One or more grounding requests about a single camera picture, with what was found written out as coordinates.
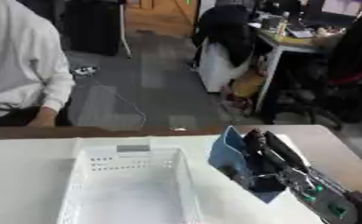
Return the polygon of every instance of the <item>person's hand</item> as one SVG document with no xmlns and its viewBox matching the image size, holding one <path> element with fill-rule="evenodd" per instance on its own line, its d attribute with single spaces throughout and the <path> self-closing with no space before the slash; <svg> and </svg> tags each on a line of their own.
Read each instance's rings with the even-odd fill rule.
<svg viewBox="0 0 362 224">
<path fill-rule="evenodd" d="M 27 124 L 29 127 L 54 127 L 57 112 L 52 108 L 42 107 L 36 117 Z"/>
</svg>

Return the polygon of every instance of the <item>black cloth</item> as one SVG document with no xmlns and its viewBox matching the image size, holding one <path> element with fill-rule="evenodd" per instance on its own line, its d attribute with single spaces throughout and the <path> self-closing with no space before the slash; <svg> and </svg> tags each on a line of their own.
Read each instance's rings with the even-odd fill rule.
<svg viewBox="0 0 362 224">
<path fill-rule="evenodd" d="M 14 109 L 7 115 L 0 117 L 0 127 L 26 126 L 37 115 L 40 107 Z M 68 119 L 68 107 L 64 107 L 56 117 L 56 126 L 72 126 Z"/>
<path fill-rule="evenodd" d="M 253 51 L 254 35 L 248 21 L 249 13 L 243 5 L 215 6 L 198 21 L 198 32 L 192 36 L 192 42 L 201 46 L 208 38 L 210 44 L 221 44 L 228 50 L 232 64 L 238 67 Z"/>
<path fill-rule="evenodd" d="M 362 17 L 348 29 L 333 50 L 328 70 L 331 81 L 362 78 Z"/>
</svg>

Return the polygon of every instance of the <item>wooden floor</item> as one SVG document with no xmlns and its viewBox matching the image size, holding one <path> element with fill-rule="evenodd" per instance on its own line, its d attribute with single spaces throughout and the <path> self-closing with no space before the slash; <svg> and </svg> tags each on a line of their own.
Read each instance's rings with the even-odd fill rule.
<svg viewBox="0 0 362 224">
<path fill-rule="evenodd" d="M 159 35 L 188 37 L 192 26 L 174 0 L 156 0 L 153 10 L 127 8 L 128 31 L 153 31 Z"/>
</svg>

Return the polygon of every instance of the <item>black pants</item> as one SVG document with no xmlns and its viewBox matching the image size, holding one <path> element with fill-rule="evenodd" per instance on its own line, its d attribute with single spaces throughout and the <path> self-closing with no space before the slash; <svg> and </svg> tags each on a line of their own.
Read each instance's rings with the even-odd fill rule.
<svg viewBox="0 0 362 224">
<path fill-rule="evenodd" d="M 56 126 L 72 126 L 68 119 L 68 104 L 60 110 L 56 117 Z M 0 117 L 0 127 L 26 126 L 37 115 L 40 107 L 30 107 L 12 110 Z"/>
<path fill-rule="evenodd" d="M 281 104 L 278 102 L 281 93 L 285 89 L 292 89 L 292 83 L 295 82 L 289 78 L 295 78 L 296 82 L 302 83 L 304 88 L 313 89 L 314 92 L 318 92 L 319 88 L 324 86 L 316 77 L 317 70 L 315 68 L 317 65 L 314 65 L 314 60 L 320 60 L 321 58 L 321 55 L 283 54 L 261 107 L 260 118 L 263 122 L 273 124 L 276 114 L 282 111 Z"/>
</svg>

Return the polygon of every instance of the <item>computer monitor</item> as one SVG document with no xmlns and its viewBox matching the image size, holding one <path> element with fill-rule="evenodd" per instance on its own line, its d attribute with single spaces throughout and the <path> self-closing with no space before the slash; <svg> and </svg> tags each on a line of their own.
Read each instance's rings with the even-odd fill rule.
<svg viewBox="0 0 362 224">
<path fill-rule="evenodd" d="M 309 0 L 303 16 L 317 25 L 347 27 L 362 10 L 362 0 Z"/>
</svg>

